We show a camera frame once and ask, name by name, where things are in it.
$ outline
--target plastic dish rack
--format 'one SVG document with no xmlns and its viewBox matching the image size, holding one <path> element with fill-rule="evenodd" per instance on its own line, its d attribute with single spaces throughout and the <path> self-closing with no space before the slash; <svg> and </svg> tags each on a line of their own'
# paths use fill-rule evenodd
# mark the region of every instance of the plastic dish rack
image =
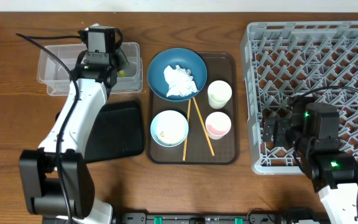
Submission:
<svg viewBox="0 0 358 224">
<path fill-rule="evenodd" d="M 256 174 L 301 174 L 293 148 L 262 142 L 262 117 L 289 118 L 287 98 L 322 86 L 358 88 L 358 21 L 254 22 L 241 42 L 247 88 L 248 137 Z M 315 93 L 317 102 L 337 106 L 341 150 L 358 161 L 358 94 L 345 90 Z"/>
</svg>

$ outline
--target wooden chopstick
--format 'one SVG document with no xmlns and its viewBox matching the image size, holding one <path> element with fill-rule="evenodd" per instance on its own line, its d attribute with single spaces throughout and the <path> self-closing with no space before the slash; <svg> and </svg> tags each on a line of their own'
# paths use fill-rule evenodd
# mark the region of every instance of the wooden chopstick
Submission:
<svg viewBox="0 0 358 224">
<path fill-rule="evenodd" d="M 187 123 L 189 123 L 189 119 L 190 119 L 190 107 L 191 107 L 191 100 L 189 100 L 189 106 L 187 107 Z M 185 146 L 183 148 L 183 161 L 186 160 L 186 148 L 187 148 L 187 137 L 185 139 Z"/>
<path fill-rule="evenodd" d="M 199 117 L 199 119 L 201 121 L 201 125 L 203 126 L 204 134 L 205 134 L 205 137 L 206 137 L 206 141 L 208 141 L 209 149 L 211 150 L 212 156 L 215 156 L 214 149 L 212 148 L 211 141 L 209 141 L 209 136 L 208 136 L 208 133 L 206 132 L 206 129 L 205 129 L 203 117 L 201 116 L 200 110 L 198 109 L 196 98 L 193 97 L 193 101 L 194 101 L 194 104 L 196 105 L 198 117 Z"/>
</svg>

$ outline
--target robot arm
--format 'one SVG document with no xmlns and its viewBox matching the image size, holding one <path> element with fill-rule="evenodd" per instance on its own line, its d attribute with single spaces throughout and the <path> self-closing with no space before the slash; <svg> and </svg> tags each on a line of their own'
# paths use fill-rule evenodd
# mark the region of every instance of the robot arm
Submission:
<svg viewBox="0 0 358 224">
<path fill-rule="evenodd" d="M 116 42 L 115 33 L 121 36 Z M 84 156 L 86 142 L 93 123 L 102 106 L 109 98 L 111 88 L 117 82 L 117 71 L 128 64 L 120 44 L 122 35 L 113 27 L 90 27 L 88 32 L 79 32 L 88 50 L 80 53 L 75 68 L 70 92 L 55 125 L 41 142 L 38 150 L 24 150 L 20 161 L 20 173 L 27 209 L 30 213 L 50 220 L 67 220 L 67 207 L 59 179 L 45 174 L 56 168 L 57 135 L 70 108 L 78 101 L 65 126 L 61 142 L 62 174 L 71 213 L 75 223 L 96 224 L 113 222 L 112 206 L 94 197 L 94 183 L 86 167 Z M 74 82 L 78 85 L 78 96 Z"/>
<path fill-rule="evenodd" d="M 292 110 L 290 119 L 265 120 L 263 140 L 273 138 L 275 146 L 294 148 L 293 157 L 311 179 L 332 224 L 358 223 L 358 164 L 352 155 L 339 150 L 336 107 L 305 97 L 295 98 Z"/>
</svg>

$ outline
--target white cup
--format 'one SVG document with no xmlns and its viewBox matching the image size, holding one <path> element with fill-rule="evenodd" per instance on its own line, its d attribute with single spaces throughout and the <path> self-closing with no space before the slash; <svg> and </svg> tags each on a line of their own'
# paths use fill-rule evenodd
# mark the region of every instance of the white cup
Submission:
<svg viewBox="0 0 358 224">
<path fill-rule="evenodd" d="M 211 113 L 205 120 L 205 127 L 211 139 L 218 140 L 225 136 L 231 129 L 231 120 L 222 112 Z"/>
<path fill-rule="evenodd" d="M 231 87 L 224 81 L 212 82 L 208 87 L 208 102 L 214 109 L 221 109 L 230 100 Z"/>
</svg>

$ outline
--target cup rim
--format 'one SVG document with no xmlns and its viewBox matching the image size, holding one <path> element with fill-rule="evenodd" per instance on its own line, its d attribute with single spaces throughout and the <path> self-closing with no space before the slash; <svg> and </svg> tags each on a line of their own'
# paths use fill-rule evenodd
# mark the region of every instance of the cup rim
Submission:
<svg viewBox="0 0 358 224">
<path fill-rule="evenodd" d="M 230 122 L 229 122 L 230 127 L 229 127 L 228 131 L 227 131 L 226 133 L 224 133 L 224 134 L 213 134 L 213 133 L 208 129 L 208 127 L 207 127 L 207 120 L 208 120 L 208 118 L 209 118 L 212 114 L 217 114 L 217 113 L 223 114 L 223 115 L 226 116 L 226 117 L 229 119 L 229 121 L 230 121 Z M 223 112 L 220 112 L 220 111 L 211 113 L 211 114 L 208 115 L 208 117 L 206 117 L 206 119 L 205 119 L 205 129 L 206 129 L 211 135 L 213 135 L 213 136 L 216 136 L 216 137 L 224 136 L 224 135 L 226 135 L 226 134 L 230 131 L 230 129 L 231 129 L 231 119 L 230 119 L 230 117 L 229 117 L 226 113 L 223 113 Z"/>
<path fill-rule="evenodd" d="M 230 97 L 229 97 L 225 102 L 217 102 L 216 100 L 213 100 L 213 99 L 209 96 L 209 88 L 211 87 L 211 85 L 212 85 L 213 83 L 216 83 L 216 82 L 223 82 L 224 85 L 227 85 L 227 86 L 230 88 Z M 210 99 L 212 102 L 223 104 L 223 103 L 227 103 L 227 102 L 231 99 L 231 96 L 233 95 L 233 89 L 231 88 L 231 86 L 230 86 L 227 82 L 222 81 L 222 80 L 215 80 L 215 81 L 211 82 L 211 84 L 209 84 L 208 89 L 207 89 L 207 95 L 208 95 L 208 99 Z"/>
</svg>

